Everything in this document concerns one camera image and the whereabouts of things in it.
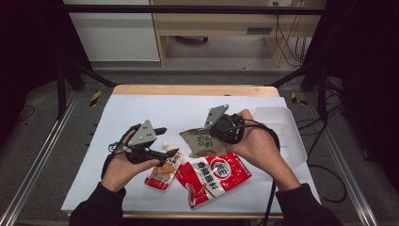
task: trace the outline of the logo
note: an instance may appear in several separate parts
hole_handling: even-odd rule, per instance
[[[212,160],[211,171],[214,176],[219,179],[227,179],[231,175],[230,164],[226,160],[220,158]]]

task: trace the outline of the black cable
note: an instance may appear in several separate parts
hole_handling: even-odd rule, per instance
[[[342,104],[337,104],[337,105],[333,106],[330,110],[327,111],[327,114],[330,114],[330,113],[333,112],[334,110],[337,110],[337,108],[338,108],[339,106],[342,106]],[[305,128],[307,128],[307,127],[310,127],[311,125],[317,123],[317,122],[320,121],[320,120],[322,120],[321,117],[318,118],[318,119],[316,119],[316,120],[314,120],[314,121],[312,121],[312,122],[309,123],[309,124],[306,124],[306,125],[304,125],[304,126],[302,126],[302,127],[299,127],[298,130],[302,130],[302,129],[305,129]]]
[[[30,114],[28,116],[26,116],[25,118],[17,120],[16,122],[25,121],[25,120],[29,119],[30,117],[32,117],[33,113],[35,113],[36,108],[34,106],[32,106],[32,105],[25,105],[25,106],[31,107],[32,108],[32,112],[30,112]]]
[[[314,133],[310,133],[310,134],[300,134],[301,136],[313,136],[313,135],[316,135],[316,134],[319,134],[320,133],[320,131],[317,131],[317,132],[314,132]]]
[[[299,65],[302,67],[303,62],[305,61],[305,51],[306,51],[306,38],[302,38],[302,46],[301,46],[301,51],[300,54],[297,52],[298,49],[298,43],[300,40],[300,37],[296,38],[295,42],[295,56],[299,60]]]
[[[278,31],[280,32],[282,38],[284,39],[285,45],[287,46],[288,50],[290,51],[290,54],[291,54],[291,56],[293,57],[293,59],[295,59],[295,61],[299,62],[299,60],[298,60],[298,59],[295,57],[295,55],[293,54],[293,51],[291,51],[290,44],[288,43],[288,40],[285,39],[284,33],[282,33],[281,27],[279,26],[279,15],[276,15],[276,16],[277,16],[277,29],[278,29]],[[293,30],[293,26],[294,26],[294,24],[291,25],[290,33],[291,33],[291,31]]]
[[[329,100],[329,98],[331,98],[333,96],[338,96],[338,94],[337,93],[329,94],[328,97],[326,97],[326,102]]]
[[[278,41],[278,39],[277,39],[277,32],[278,32],[278,30],[280,31],[282,37],[284,38],[284,40],[285,40],[285,42],[286,42],[286,44],[287,44],[287,46],[288,46],[288,49],[289,49],[290,52],[291,52],[291,49],[290,49],[290,46],[288,45],[287,40],[285,39],[284,35],[282,34],[281,29],[279,29],[279,15],[276,15],[276,29],[277,29],[277,30],[276,30],[276,35],[275,35],[276,44],[277,44],[277,46],[279,47],[279,50],[281,51],[282,56],[284,57],[285,61],[286,61],[287,64],[290,65],[290,66],[293,66],[293,67],[300,66],[300,65],[291,64],[291,63],[288,61],[287,56],[285,56],[284,51],[282,51],[281,46],[279,46],[279,41]]]
[[[301,123],[301,122],[304,122],[304,121],[314,121],[314,120],[316,120],[316,119],[313,118],[313,119],[307,119],[307,120],[296,121],[295,124],[298,124],[298,123]]]
[[[306,162],[309,161],[309,158],[311,157],[311,152],[313,152],[314,146],[316,146],[317,140],[319,140],[320,136],[322,136],[323,131],[326,129],[327,124],[324,123],[322,129],[320,130],[319,134],[317,135],[316,139],[314,140],[313,144],[311,145],[311,148],[309,149],[308,152],[308,160],[306,160]]]
[[[327,87],[330,89],[331,92],[335,92],[337,94],[343,92],[343,88],[331,82],[328,77],[327,77]]]
[[[123,140],[126,139],[126,137],[129,135],[130,132],[132,132],[133,130],[137,130],[140,126],[141,126],[141,124],[137,124],[137,125],[134,125],[134,126],[130,127],[130,128],[126,131],[126,133],[124,133],[123,136],[120,138],[120,141],[115,142],[115,143],[112,143],[112,144],[110,144],[110,145],[108,146],[108,151],[111,152],[111,153],[113,153],[113,152],[117,151],[117,148],[120,148],[120,146],[121,146],[122,144],[125,145],[125,144],[123,143]]]
[[[340,202],[343,202],[343,201],[346,199],[347,193],[348,193],[348,192],[347,192],[346,185],[345,185],[345,183],[343,182],[343,179],[342,179],[337,173],[333,172],[331,169],[328,169],[328,168],[325,168],[325,167],[322,167],[322,166],[319,166],[319,165],[308,164],[308,167],[319,168],[319,169],[322,169],[322,170],[325,170],[325,171],[331,173],[332,175],[334,175],[334,176],[340,181],[341,185],[343,186],[343,196],[342,196],[340,199],[338,199],[338,200],[328,199],[328,198],[324,197],[324,196],[319,192],[319,195],[320,195],[320,197],[321,197],[323,200],[325,200],[325,201],[327,201],[327,202],[340,203]]]
[[[278,148],[278,151],[280,152],[279,137],[277,136],[276,132],[274,132],[274,130],[270,129],[269,127],[267,127],[263,123],[260,123],[260,122],[255,121],[255,120],[243,119],[243,121],[252,121],[252,122],[255,122],[256,124],[237,125],[237,126],[233,126],[233,127],[224,129],[224,130],[222,130],[222,132],[235,130],[235,129],[242,129],[242,128],[260,128],[260,129],[263,129],[264,131],[268,132],[270,134],[270,136],[273,138],[273,140],[275,141],[276,146]],[[276,182],[273,180],[272,188],[270,190],[270,198],[269,198],[269,201],[267,202],[266,212],[264,213],[264,218],[259,223],[259,225],[263,225],[263,226],[267,225],[267,221],[269,220],[270,211],[271,211],[271,208],[272,208],[272,203],[273,203],[273,199],[274,199],[274,196],[275,196],[275,192],[276,192]]]

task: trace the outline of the wooden table edge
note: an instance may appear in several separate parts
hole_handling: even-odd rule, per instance
[[[118,85],[113,95],[200,95],[279,97],[274,87],[265,86],[192,86],[192,85]]]
[[[65,211],[70,217],[72,211]],[[264,213],[177,213],[177,212],[136,212],[124,211],[123,218],[178,218],[178,219],[261,219]],[[270,219],[281,219],[282,213],[271,213]]]

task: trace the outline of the hand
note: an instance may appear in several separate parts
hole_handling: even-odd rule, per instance
[[[132,131],[128,136],[126,136],[123,143],[128,142],[128,137],[130,137],[134,132],[135,131]],[[109,163],[101,184],[110,191],[118,192],[140,172],[151,169],[158,164],[159,160],[157,159],[152,159],[140,164],[133,164],[126,158],[124,150],[118,150]]]
[[[247,109],[238,113],[246,124],[255,124]],[[276,181],[280,191],[294,189],[300,186],[294,173],[279,153],[279,149],[270,134],[260,128],[245,129],[243,139],[234,145],[222,142],[226,150],[236,153],[253,166],[265,171]]]

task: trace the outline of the food packaging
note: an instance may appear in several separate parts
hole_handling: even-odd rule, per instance
[[[168,145],[164,143],[164,150],[166,152],[179,149],[179,147]],[[144,183],[165,190],[168,188],[170,182],[176,173],[177,168],[180,166],[183,160],[183,153],[179,151],[172,157],[168,158],[163,167],[153,167],[152,173],[146,177]]]
[[[190,129],[179,134],[191,150],[189,157],[221,156],[226,154],[226,149],[217,140],[209,135],[208,130]]]
[[[188,190],[190,208],[216,198],[251,177],[238,155],[206,156],[179,166],[176,178]]]

